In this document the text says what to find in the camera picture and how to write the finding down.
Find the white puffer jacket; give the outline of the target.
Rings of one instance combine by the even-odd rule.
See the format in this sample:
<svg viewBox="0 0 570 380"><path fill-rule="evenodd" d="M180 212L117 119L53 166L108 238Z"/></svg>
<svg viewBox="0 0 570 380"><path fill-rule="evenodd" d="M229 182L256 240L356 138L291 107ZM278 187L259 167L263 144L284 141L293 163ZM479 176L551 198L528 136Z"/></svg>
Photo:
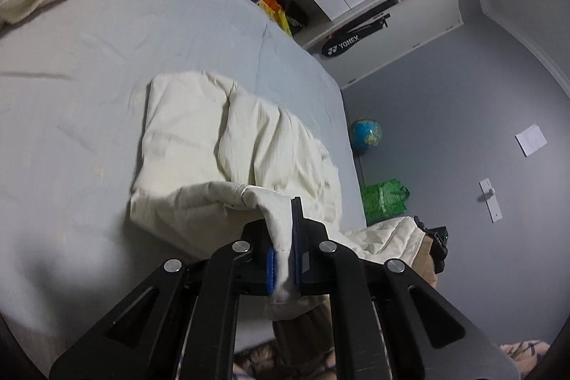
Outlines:
<svg viewBox="0 0 570 380"><path fill-rule="evenodd" d="M423 244L409 217L343 231L339 174L326 147L297 116L229 78L195 71L155 77L141 148L129 206L141 229L204 259L237 240L247 223L266 221L275 252L271 320L321 302L295 287L293 198L361 259L413 264Z"/></svg>

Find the green shopping bag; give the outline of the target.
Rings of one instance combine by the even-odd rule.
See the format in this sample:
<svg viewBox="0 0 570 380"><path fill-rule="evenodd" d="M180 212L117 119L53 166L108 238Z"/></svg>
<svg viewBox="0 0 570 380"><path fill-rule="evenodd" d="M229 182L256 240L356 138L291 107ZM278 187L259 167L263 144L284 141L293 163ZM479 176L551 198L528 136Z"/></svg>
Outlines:
<svg viewBox="0 0 570 380"><path fill-rule="evenodd" d="M364 216L368 225L376 224L407 211L410 190L396 178L361 188Z"/></svg>

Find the blue globe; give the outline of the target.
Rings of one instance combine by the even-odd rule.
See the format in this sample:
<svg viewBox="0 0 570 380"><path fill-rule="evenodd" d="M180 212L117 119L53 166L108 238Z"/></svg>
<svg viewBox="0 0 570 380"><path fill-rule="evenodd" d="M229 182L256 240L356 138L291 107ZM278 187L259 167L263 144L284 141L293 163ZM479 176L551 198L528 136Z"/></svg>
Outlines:
<svg viewBox="0 0 570 380"><path fill-rule="evenodd" d="M377 120L360 119L350 125L351 147L357 154L377 147L382 138L383 131Z"/></svg>

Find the white paper on door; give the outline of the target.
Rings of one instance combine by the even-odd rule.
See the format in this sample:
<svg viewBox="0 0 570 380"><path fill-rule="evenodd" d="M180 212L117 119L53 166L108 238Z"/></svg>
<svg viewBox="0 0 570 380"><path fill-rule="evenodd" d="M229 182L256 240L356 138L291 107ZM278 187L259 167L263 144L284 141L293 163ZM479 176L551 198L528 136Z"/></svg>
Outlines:
<svg viewBox="0 0 570 380"><path fill-rule="evenodd" d="M531 156L547 144L547 140L537 124L532 124L518 133L515 138L525 157Z"/></svg>

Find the black racket bag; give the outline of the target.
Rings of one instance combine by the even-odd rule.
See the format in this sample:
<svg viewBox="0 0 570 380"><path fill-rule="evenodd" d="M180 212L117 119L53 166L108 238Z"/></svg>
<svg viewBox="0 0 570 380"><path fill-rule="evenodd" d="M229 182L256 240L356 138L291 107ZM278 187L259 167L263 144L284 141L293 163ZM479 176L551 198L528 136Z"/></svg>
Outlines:
<svg viewBox="0 0 570 380"><path fill-rule="evenodd" d="M321 56L326 59L338 57L346 53L358 42L387 27L390 14L381 15L378 19L367 25L357 27L347 33L330 38L321 49Z"/></svg>

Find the yellow orange bag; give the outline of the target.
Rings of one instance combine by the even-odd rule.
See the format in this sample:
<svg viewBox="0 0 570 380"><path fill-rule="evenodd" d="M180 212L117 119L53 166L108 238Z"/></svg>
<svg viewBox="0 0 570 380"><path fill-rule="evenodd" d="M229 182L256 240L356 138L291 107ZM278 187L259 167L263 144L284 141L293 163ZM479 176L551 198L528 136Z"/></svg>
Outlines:
<svg viewBox="0 0 570 380"><path fill-rule="evenodd" d="M287 36L293 37L284 8L277 1L261 0L258 5Z"/></svg>

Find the light blue bed sheet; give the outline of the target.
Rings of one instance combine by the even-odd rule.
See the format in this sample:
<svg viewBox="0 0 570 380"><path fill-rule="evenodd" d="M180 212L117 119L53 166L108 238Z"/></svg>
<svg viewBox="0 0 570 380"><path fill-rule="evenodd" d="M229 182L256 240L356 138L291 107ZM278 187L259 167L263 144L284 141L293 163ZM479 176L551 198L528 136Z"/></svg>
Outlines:
<svg viewBox="0 0 570 380"><path fill-rule="evenodd" d="M330 152L342 229L365 224L338 85L248 0L63 0L1 33L1 312L77 340L172 248L126 221L147 87L209 71Z"/></svg>

